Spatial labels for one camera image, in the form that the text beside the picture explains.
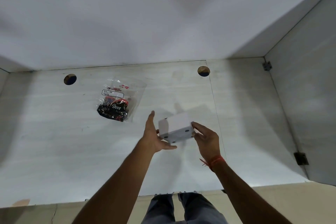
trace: person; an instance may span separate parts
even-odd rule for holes
[[[155,129],[153,118],[154,111],[149,115],[143,136],[133,151],[84,205],[73,224],[127,223],[153,155],[161,150],[177,148],[162,141]],[[199,131],[193,134],[199,152],[217,175],[242,223],[290,224],[229,167],[221,157],[218,135],[196,122],[192,122],[192,126]],[[227,223],[224,216],[201,194],[180,193],[178,197],[185,210],[184,223]],[[166,223],[175,223],[172,195],[156,195],[142,224]]]

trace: white box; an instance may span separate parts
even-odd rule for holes
[[[170,143],[191,138],[193,131],[191,119],[186,112],[159,121],[160,137]]]

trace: metal bracket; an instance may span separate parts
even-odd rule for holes
[[[265,71],[270,71],[272,69],[272,65],[271,65],[271,62],[268,61],[268,62],[264,62],[262,64],[262,67],[264,68]]]
[[[295,152],[294,157],[296,159],[296,163],[299,166],[306,166],[309,165],[306,154],[303,152]]]

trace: hand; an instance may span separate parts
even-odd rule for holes
[[[152,111],[148,116],[146,121],[145,131],[143,133],[143,137],[140,139],[139,143],[144,145],[146,149],[152,151],[152,153],[156,153],[161,150],[173,150],[176,149],[176,145],[170,145],[170,143],[166,141],[162,141],[162,138],[158,136],[159,130],[155,129],[153,118],[155,112]]]
[[[221,151],[219,149],[219,137],[217,133],[197,122],[192,122],[191,125],[193,128],[201,132],[193,132],[192,135],[197,142],[199,152],[204,160],[209,163],[214,157],[221,155]]]

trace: beige tiled floor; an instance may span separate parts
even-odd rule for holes
[[[336,220],[336,187],[315,182],[257,187],[255,190],[294,224],[329,224]],[[229,198],[222,191],[202,194],[225,215],[230,224],[241,224]],[[138,197],[128,224],[141,223],[152,196]],[[183,207],[173,195],[176,220]],[[0,224],[70,224],[85,202],[34,205],[0,209]]]

